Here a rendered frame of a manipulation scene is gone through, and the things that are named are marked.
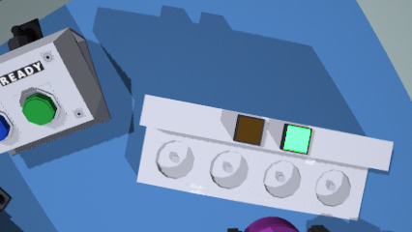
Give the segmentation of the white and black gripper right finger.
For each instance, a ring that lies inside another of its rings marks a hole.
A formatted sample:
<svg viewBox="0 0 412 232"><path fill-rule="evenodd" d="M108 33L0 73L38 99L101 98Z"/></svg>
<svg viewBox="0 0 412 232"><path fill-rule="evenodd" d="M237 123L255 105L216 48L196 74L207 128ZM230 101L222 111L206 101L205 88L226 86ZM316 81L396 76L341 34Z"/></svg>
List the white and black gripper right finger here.
<svg viewBox="0 0 412 232"><path fill-rule="evenodd" d="M312 225L311 228L308 229L308 232L330 232L330 231L323 225Z"/></svg>

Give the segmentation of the blue flat mat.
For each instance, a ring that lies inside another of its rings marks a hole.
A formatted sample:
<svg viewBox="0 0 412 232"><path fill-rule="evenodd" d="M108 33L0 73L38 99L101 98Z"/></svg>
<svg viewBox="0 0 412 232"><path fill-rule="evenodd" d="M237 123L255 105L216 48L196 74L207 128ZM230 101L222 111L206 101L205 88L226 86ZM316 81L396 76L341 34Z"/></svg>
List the blue flat mat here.
<svg viewBox="0 0 412 232"><path fill-rule="evenodd" d="M10 156L0 232L412 232L412 101L356 0L72 0L43 37L85 38L111 119ZM144 96L393 141L358 220L137 182Z"/></svg>

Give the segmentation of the purple screw cap with white disc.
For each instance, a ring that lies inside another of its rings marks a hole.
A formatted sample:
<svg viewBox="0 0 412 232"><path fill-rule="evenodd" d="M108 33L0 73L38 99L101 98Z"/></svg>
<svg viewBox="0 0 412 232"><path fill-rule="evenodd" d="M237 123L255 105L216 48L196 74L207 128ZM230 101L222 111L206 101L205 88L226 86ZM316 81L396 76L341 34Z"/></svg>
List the purple screw cap with white disc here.
<svg viewBox="0 0 412 232"><path fill-rule="evenodd" d="M281 217L263 217L251 223L244 232L300 232L291 222Z"/></svg>

